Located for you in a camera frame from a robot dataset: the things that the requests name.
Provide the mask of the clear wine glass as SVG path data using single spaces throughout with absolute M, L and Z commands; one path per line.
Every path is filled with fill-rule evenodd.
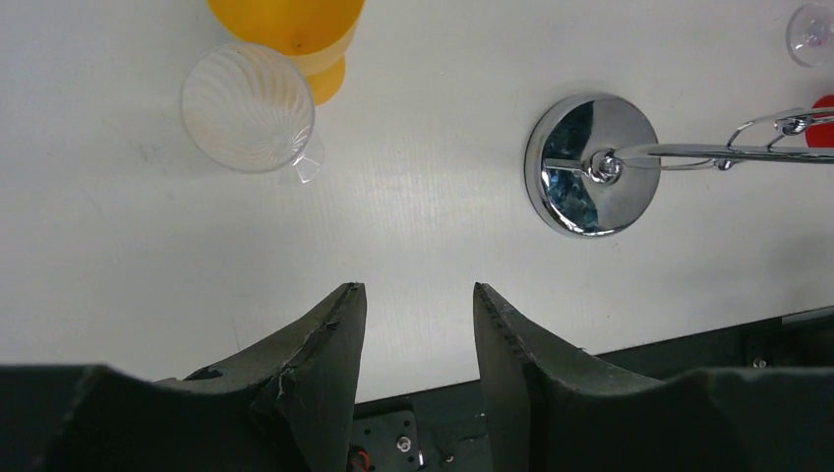
M 275 173 L 302 185 L 323 166 L 316 105 L 293 62 L 256 43 L 228 43 L 203 55 L 180 93 L 186 132 L 219 165 L 245 174 Z
M 833 8 L 807 3 L 789 19 L 786 47 L 800 66 L 820 67 L 833 62 Z

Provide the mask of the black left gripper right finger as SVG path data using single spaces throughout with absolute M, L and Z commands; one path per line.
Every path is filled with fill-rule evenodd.
M 587 353 L 491 286 L 473 323 L 497 471 L 829 471 L 829 367 L 708 367 L 657 380 Z

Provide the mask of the chrome wine glass rack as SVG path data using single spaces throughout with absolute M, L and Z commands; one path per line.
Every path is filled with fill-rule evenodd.
M 525 188 L 551 229 L 576 238 L 612 236 L 646 212 L 664 172 L 728 171 L 748 162 L 832 164 L 832 148 L 780 144 L 830 122 L 830 107 L 792 108 L 741 124 L 722 145 L 661 144 L 646 115 L 628 100 L 574 94 L 532 129 Z

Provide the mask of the red plastic wine glass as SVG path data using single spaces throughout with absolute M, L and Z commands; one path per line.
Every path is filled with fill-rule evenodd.
M 834 96 L 832 94 L 822 96 L 814 104 L 813 108 L 832 107 Z M 833 123 L 814 125 L 804 134 L 805 142 L 809 148 L 833 148 L 834 126 Z

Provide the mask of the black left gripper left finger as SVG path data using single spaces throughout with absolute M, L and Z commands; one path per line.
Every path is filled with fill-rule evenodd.
M 5 365 L 5 471 L 344 471 L 367 315 L 345 283 L 275 333 L 182 379 Z

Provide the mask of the orange plastic wine glass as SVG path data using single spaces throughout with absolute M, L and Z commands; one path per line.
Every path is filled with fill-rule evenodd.
M 364 0 L 208 0 L 212 13 L 236 38 L 289 57 L 305 77 L 315 103 L 340 90 Z

